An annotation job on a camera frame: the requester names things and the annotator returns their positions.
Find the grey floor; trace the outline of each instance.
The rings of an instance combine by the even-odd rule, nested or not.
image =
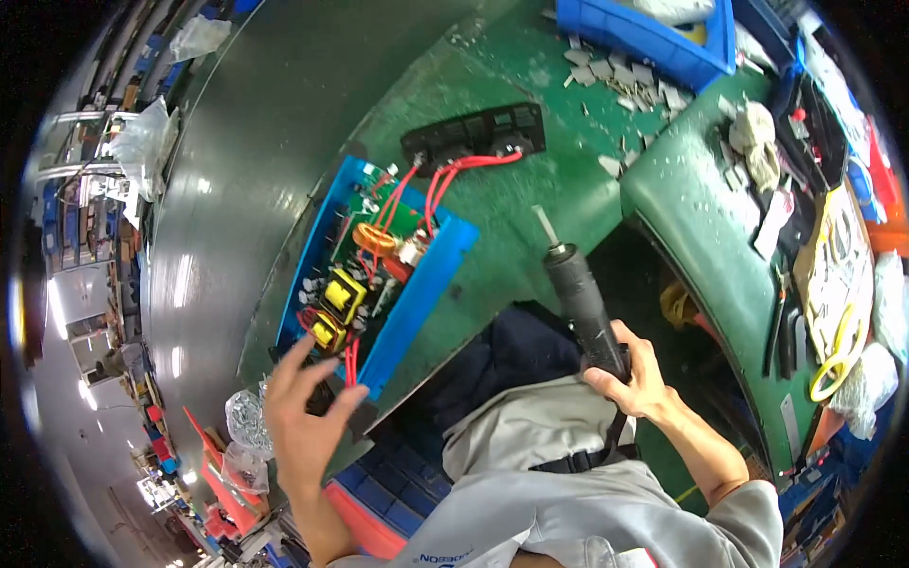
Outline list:
[[[347,138],[471,9],[468,0],[266,0],[196,74],[143,313],[183,472],[198,469],[202,445],[181,407],[226,433],[250,321],[308,195],[340,154],[365,154],[345,148]],[[201,480],[193,490],[213,499]]]

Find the blue circuit casing frame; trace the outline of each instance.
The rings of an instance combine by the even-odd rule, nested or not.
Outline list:
[[[325,237],[335,227],[337,219],[335,211],[347,205],[356,185],[365,184],[366,172],[372,171],[373,168],[378,169],[378,166],[366,160],[347,156],[328,189],[328,195],[319,208],[313,229],[306,238],[303,255],[294,274],[294,284],[287,294],[281,327],[275,340],[278,353],[286,353],[305,334],[296,318],[299,304],[297,294],[303,287],[303,279],[312,273],[316,263],[324,259]],[[401,195],[401,203],[416,211],[422,211],[425,207],[425,196],[406,186]],[[396,366],[407,353],[410,343],[419,333],[426,317],[435,308],[435,303],[461,266],[464,254],[470,250],[480,234],[475,226],[441,206],[435,210],[435,217],[440,224],[435,239],[398,296],[369,356],[357,373],[357,382],[369,387],[369,398],[372,400],[378,399]],[[339,365],[335,372],[344,378],[343,365]]]

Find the copper toroidal coil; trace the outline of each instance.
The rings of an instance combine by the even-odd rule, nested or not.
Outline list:
[[[358,223],[354,227],[354,242],[357,246],[381,258],[395,252],[395,238],[369,223]]]

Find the fingernail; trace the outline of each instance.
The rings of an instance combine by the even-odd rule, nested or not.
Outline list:
[[[587,369],[584,371],[584,380],[588,384],[596,384],[603,380],[603,376],[596,369]]]
[[[365,384],[358,384],[354,389],[356,390],[356,403],[360,404],[369,395],[369,387]]]

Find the green circuit board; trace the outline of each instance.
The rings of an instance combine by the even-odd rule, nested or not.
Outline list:
[[[353,258],[356,255],[357,245],[354,242],[352,237],[353,229],[358,223],[369,223],[374,224],[376,218],[379,215],[379,211],[382,210],[382,207],[385,205],[385,202],[388,200],[388,197],[395,190],[395,187],[398,185],[398,180],[391,178],[386,183],[380,185],[375,189],[376,198],[374,199],[370,195],[370,189],[375,185],[379,178],[382,176],[382,172],[376,169],[372,174],[365,175],[362,191],[354,192],[351,196],[350,201],[347,202],[348,210],[346,213],[346,219],[342,224],[342,230],[339,234],[337,240],[337,246],[332,252],[331,260],[332,262],[341,262],[347,261]],[[368,200],[373,204],[378,206],[378,211],[373,213],[372,211],[367,211],[364,208],[364,201]],[[388,226],[388,233],[397,238],[406,238],[413,234],[420,223],[420,219],[423,218],[423,213],[414,210],[411,207],[403,203],[398,203],[397,209],[395,210],[395,217],[392,219],[392,223]]]

